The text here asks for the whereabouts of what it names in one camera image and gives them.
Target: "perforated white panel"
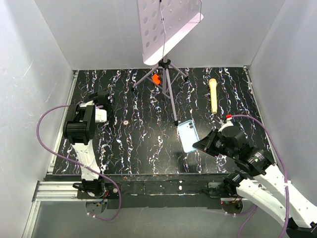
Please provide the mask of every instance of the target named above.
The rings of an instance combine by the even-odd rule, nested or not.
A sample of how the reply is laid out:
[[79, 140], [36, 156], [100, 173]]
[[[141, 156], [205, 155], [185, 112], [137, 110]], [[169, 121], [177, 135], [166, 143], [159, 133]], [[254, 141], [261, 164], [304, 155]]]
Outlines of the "perforated white panel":
[[[143, 62], [156, 64], [163, 57], [164, 27], [159, 0], [138, 0]], [[162, 0], [166, 37], [164, 55], [203, 19], [200, 0]]]

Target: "tripod stand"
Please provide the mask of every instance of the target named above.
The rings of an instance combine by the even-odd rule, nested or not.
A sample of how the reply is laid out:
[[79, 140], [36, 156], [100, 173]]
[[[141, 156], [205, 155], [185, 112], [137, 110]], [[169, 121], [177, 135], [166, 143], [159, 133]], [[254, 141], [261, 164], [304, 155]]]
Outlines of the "tripod stand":
[[[170, 77], [169, 77], [169, 71], [168, 71], [169, 66], [171, 66], [172, 68], [174, 68], [178, 72], [178, 74], [176, 75], [176, 77], [173, 79], [172, 82], [170, 82]], [[163, 84], [162, 84], [163, 87], [159, 86], [151, 78], [149, 78], [149, 76], [155, 70], [157, 70], [159, 67], [163, 68]], [[138, 86], [140, 83], [142, 83], [142, 81], [144, 81], [146, 78], [149, 79], [152, 83], [154, 83], [157, 87], [159, 87], [162, 90], [163, 95], [166, 96], [167, 98], [169, 98], [170, 101], [171, 101], [172, 108], [173, 108], [173, 116], [174, 116], [174, 125], [175, 126], [178, 126], [178, 120], [177, 120], [175, 104], [174, 104], [174, 98], [173, 98], [173, 92], [172, 92], [172, 84], [173, 84], [173, 82], [175, 81], [175, 79], [177, 78], [177, 76], [179, 74], [181, 74], [184, 77], [185, 81], [188, 79], [188, 76], [186, 74], [184, 74], [180, 69], [178, 69], [175, 65], [173, 65], [171, 63], [170, 59], [167, 59], [167, 55], [165, 55], [164, 58], [161, 59], [158, 62], [158, 64], [152, 70], [150, 70], [150, 72], [148, 72], [146, 75], [144, 75], [143, 78], [141, 78], [138, 82], [136, 82], [132, 86], [132, 89], [131, 89], [132, 91], [134, 91], [136, 86]]]

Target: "wire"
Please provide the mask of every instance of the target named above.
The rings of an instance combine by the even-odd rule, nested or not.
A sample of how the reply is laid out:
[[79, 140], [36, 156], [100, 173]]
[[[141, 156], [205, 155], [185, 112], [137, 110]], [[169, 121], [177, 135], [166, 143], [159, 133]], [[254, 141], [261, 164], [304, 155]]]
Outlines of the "wire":
[[251, 219], [251, 217], [255, 214], [256, 210], [257, 210], [258, 206], [255, 205], [255, 208], [253, 209], [253, 212], [249, 215], [249, 217], [244, 221], [244, 223], [242, 223], [239, 231], [238, 231], [238, 235], [237, 238], [240, 237], [240, 234], [242, 232], [242, 229], [244, 228], [244, 226], [247, 224], [247, 222]]
[[106, 180], [110, 181], [111, 183], [113, 183], [113, 185], [115, 186], [115, 188], [118, 189], [118, 195], [119, 195], [119, 207], [118, 207], [118, 210], [117, 210], [117, 212], [115, 213], [115, 215], [114, 215], [113, 217], [111, 217], [111, 218], [105, 218], [105, 217], [102, 217], [102, 216], [98, 216], [98, 215], [89, 213], [89, 215], [91, 215], [92, 217], [97, 217], [97, 218], [102, 219], [102, 220], [104, 220], [104, 221], [112, 221], [113, 219], [115, 219], [115, 218], [118, 216], [118, 214], [119, 214], [119, 212], [120, 212], [120, 210], [121, 210], [121, 204], [122, 204], [121, 192], [120, 192], [119, 186], [115, 183], [115, 181], [113, 181], [112, 179], [110, 179], [109, 177], [107, 177], [107, 176], [105, 176], [105, 175], [103, 175], [103, 174], [101, 174], [101, 173], [98, 173], [97, 171], [91, 169], [90, 167], [85, 166], [84, 164], [82, 164], [82, 163], [80, 163], [80, 162], [78, 162], [78, 161], [69, 159], [69, 158], [67, 158], [67, 157], [65, 157], [65, 156], [63, 156], [63, 155], [60, 155], [60, 154], [56, 153], [55, 151], [53, 151], [53, 150], [51, 150], [49, 147], [47, 147], [47, 146], [43, 143], [43, 141], [41, 140], [41, 138], [40, 138], [40, 125], [41, 125], [41, 122], [42, 122], [43, 118], [44, 118], [48, 113], [50, 113], [51, 111], [53, 111], [53, 110], [55, 110], [55, 109], [58, 109], [58, 108], [66, 108], [66, 107], [69, 107], [69, 106], [70, 106], [70, 105], [61, 105], [61, 106], [57, 106], [57, 107], [54, 107], [54, 108], [49, 109], [48, 111], [46, 111], [46, 112], [40, 117], [40, 119], [39, 119], [39, 121], [38, 121], [38, 124], [37, 124], [37, 126], [36, 126], [36, 137], [37, 137], [37, 139], [39, 140], [39, 143], [44, 147], [44, 149], [46, 149], [47, 151], [51, 152], [53, 155], [56, 155], [56, 156], [58, 156], [58, 157], [60, 157], [60, 158], [62, 158], [62, 159], [64, 159], [64, 160], [66, 160], [66, 161], [68, 161], [68, 162], [71, 162], [71, 163], [77, 164], [77, 165], [79, 165], [79, 166], [85, 167], [86, 169], [90, 170], [91, 172], [93, 172], [93, 173], [95, 173], [95, 174], [98, 174], [99, 176], [101, 176], [101, 177], [103, 177], [104, 179], [106, 179]]
[[165, 29], [165, 24], [164, 24], [164, 18], [163, 18], [163, 13], [162, 13], [162, 8], [160, 6], [159, 1], [159, 10], [160, 10], [160, 16], [162, 17], [162, 22], [163, 22], [163, 28], [164, 28], [164, 44], [163, 44], [163, 53], [162, 53], [162, 59], [164, 58], [164, 49], [165, 49], [165, 40], [166, 40], [166, 29]]
[[[273, 140], [272, 140], [272, 137], [269, 133], [269, 131], [265, 128], [265, 126], [257, 119], [255, 119], [254, 117], [252, 116], [248, 116], [248, 115], [232, 115], [232, 118], [248, 118], [248, 119], [252, 119], [254, 120], [257, 124], [259, 124], [263, 129], [264, 131], [266, 132], [269, 140], [271, 141], [272, 143], [272, 146], [273, 146], [273, 149], [274, 151], [276, 152], [276, 155], [278, 157], [278, 160], [280, 161], [281, 163], [281, 166], [283, 168], [283, 175], [284, 175], [284, 183], [287, 184], [288, 183], [288, 179], [287, 179], [287, 169], [286, 169], [286, 166], [285, 166], [285, 163], [284, 161], [282, 160], [282, 157], [279, 153], [279, 151], [277, 150], [277, 147], [276, 145], [274, 144]], [[287, 225], [288, 225], [288, 220], [289, 220], [289, 191], [288, 191], [288, 186], [285, 186], [285, 196], [286, 196], [286, 214], [285, 214], [285, 222], [284, 222], [284, 225], [283, 225], [283, 229], [279, 235], [279, 238], [283, 238], [283, 236], [285, 235], [286, 233], [286, 229], [287, 229]]]

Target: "light blue phone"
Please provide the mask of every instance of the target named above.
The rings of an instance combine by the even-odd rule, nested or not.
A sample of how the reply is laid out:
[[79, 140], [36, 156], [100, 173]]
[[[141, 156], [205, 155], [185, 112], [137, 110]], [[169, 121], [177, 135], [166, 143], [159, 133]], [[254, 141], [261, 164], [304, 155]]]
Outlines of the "light blue phone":
[[190, 153], [197, 150], [193, 147], [193, 144], [199, 141], [194, 121], [188, 120], [181, 123], [178, 126], [178, 134], [185, 153]]

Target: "orange object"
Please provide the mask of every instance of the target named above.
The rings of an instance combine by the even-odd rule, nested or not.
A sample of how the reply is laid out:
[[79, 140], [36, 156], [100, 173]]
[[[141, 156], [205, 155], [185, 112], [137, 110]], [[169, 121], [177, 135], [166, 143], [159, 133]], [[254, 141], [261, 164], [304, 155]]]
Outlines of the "orange object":
[[152, 76], [152, 80], [156, 84], [160, 84], [160, 76], [157, 75], [156, 73]]

